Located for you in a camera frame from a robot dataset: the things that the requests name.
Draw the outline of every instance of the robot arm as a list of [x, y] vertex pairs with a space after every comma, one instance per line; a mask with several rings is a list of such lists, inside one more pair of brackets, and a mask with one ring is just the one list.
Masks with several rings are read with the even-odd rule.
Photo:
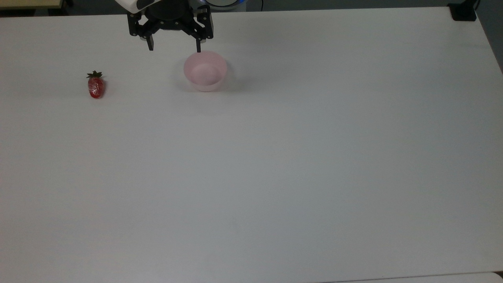
[[[202, 40], [213, 38], [213, 22], [208, 5], [203, 5], [194, 11], [188, 0], [116, 0], [116, 2], [128, 11], [129, 34], [146, 39], [150, 50], [153, 50], [152, 34], [159, 29], [184, 31], [196, 39], [198, 52], [201, 51]], [[140, 25], [142, 14], [147, 17], [147, 22]]]

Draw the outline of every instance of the strawberry leaves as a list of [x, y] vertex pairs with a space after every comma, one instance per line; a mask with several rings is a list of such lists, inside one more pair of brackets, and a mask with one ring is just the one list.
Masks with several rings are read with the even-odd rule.
[[95, 70], [92, 74], [88, 74], [86, 78], [100, 78], [102, 76], [101, 72], [97, 73]]

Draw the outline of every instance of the strawberry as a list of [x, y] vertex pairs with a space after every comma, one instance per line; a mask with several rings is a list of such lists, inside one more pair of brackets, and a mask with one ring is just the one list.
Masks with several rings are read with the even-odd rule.
[[88, 74], [88, 78], [89, 94], [96, 99], [102, 97], [105, 92], [105, 82], [101, 78], [101, 72], [93, 71], [92, 74]]

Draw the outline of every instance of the pink bowl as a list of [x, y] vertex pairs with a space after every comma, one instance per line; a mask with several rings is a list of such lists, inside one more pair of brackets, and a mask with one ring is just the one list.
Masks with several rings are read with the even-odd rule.
[[225, 59], [213, 51], [201, 51], [187, 58], [184, 64], [185, 77], [198, 91], [218, 89], [227, 74]]

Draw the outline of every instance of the table surface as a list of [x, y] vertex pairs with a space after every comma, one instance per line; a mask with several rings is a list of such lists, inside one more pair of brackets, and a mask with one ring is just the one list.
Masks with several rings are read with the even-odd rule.
[[0, 0], [3, 9], [51, 9], [60, 8], [63, 0]]
[[[305, 283], [503, 269], [503, 76], [448, 8], [0, 19], [0, 281]], [[87, 93], [103, 72], [107, 92]]]
[[496, 273], [456, 274], [442, 276], [409, 277], [366, 280], [365, 283], [503, 283]]

